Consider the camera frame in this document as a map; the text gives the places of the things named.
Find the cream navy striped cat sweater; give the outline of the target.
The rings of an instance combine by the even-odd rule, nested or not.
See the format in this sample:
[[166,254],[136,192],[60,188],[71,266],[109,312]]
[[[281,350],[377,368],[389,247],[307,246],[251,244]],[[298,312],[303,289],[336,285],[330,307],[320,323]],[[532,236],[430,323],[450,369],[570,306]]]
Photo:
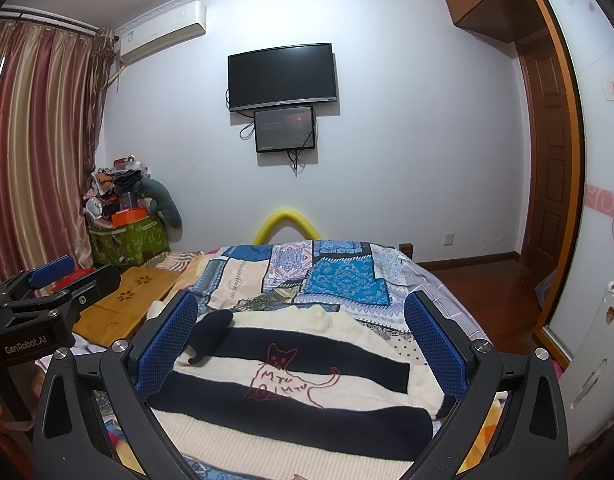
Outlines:
[[204,479],[395,479],[445,398],[409,335],[288,307],[202,315],[148,404]]

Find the red flat box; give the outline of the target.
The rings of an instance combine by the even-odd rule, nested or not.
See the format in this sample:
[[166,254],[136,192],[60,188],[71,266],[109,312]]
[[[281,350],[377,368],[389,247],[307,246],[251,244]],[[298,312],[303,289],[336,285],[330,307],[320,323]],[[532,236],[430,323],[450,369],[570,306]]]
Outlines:
[[85,276],[91,274],[93,271],[94,268],[82,268],[72,271],[72,273],[69,273],[64,276],[64,278],[60,278],[58,281],[56,281],[51,288],[51,292],[58,292],[73,282],[80,280],[80,278],[84,278]]

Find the green patterned storage box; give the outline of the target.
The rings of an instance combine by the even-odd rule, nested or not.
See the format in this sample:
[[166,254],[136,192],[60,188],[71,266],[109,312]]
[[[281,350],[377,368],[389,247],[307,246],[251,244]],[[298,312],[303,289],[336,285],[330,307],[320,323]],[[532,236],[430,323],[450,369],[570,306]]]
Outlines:
[[118,268],[142,266],[169,249],[164,224],[146,217],[118,229],[89,230],[93,259],[99,264]]

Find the orange box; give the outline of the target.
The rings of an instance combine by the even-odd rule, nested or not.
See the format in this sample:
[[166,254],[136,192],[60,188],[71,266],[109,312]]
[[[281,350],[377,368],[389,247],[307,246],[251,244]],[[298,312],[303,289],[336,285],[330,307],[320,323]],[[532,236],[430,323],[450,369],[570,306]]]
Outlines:
[[148,216],[148,211],[143,207],[124,209],[112,215],[112,225],[115,229],[127,224],[138,222]]

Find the pile of clutter items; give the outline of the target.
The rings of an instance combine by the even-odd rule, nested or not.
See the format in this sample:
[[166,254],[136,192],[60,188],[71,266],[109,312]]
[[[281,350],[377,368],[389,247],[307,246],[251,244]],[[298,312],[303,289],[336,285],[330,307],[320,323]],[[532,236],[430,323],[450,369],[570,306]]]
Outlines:
[[110,168],[95,169],[89,188],[81,199],[82,214],[88,226],[112,226],[117,212],[130,208],[150,208],[150,199],[139,196],[134,187],[150,177],[150,170],[133,155],[116,159]]

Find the grey plush toy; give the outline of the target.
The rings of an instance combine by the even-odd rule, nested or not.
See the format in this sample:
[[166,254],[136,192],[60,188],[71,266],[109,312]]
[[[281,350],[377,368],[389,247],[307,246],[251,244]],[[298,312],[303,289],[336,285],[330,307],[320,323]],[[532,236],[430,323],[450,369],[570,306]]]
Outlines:
[[159,216],[170,228],[181,229],[182,218],[165,185],[153,178],[141,178],[132,186],[131,192],[139,198],[148,198],[148,209],[154,216]]

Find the red gold striped curtain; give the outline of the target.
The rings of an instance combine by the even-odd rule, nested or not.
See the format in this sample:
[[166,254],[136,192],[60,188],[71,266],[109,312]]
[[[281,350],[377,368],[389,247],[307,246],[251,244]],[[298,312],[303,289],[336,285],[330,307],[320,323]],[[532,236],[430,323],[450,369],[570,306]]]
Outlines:
[[0,20],[0,282],[93,262],[81,199],[98,149],[115,35]]

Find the yellow foam arch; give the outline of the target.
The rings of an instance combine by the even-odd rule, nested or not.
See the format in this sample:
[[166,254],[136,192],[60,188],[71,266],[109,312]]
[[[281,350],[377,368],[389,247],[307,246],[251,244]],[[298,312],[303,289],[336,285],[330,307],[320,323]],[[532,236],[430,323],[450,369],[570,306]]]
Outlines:
[[279,209],[264,220],[252,244],[261,246],[268,244],[282,229],[290,228],[300,234],[305,240],[320,240],[322,238],[318,230],[300,212],[293,209]]

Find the small framed dark screen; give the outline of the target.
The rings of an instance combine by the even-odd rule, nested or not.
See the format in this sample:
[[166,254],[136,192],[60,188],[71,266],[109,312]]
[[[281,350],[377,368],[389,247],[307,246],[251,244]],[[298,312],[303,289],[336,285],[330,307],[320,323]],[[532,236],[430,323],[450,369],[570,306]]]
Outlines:
[[270,107],[254,113],[257,153],[312,150],[316,116],[311,105]]

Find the brown wooden door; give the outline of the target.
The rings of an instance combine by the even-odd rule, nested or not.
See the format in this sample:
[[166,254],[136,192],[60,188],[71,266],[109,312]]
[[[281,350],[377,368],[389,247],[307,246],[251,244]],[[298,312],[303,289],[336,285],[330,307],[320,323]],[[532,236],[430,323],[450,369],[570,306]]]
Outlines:
[[530,118],[531,182],[526,268],[545,278],[560,258],[569,207],[569,114],[562,70],[545,32],[518,46]]

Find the white wall air conditioner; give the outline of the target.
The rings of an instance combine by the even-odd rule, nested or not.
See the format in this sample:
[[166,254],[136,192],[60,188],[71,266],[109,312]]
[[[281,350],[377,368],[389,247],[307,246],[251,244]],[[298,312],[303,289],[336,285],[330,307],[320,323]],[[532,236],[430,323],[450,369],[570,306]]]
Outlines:
[[206,34],[206,8],[200,0],[185,3],[133,26],[120,37],[124,65]]

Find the black wall television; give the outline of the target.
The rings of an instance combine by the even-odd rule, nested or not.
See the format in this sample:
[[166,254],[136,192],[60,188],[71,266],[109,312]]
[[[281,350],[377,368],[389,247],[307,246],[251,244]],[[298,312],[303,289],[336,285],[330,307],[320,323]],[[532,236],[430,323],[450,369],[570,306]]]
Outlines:
[[232,112],[336,102],[333,46],[298,44],[229,55],[228,99]]

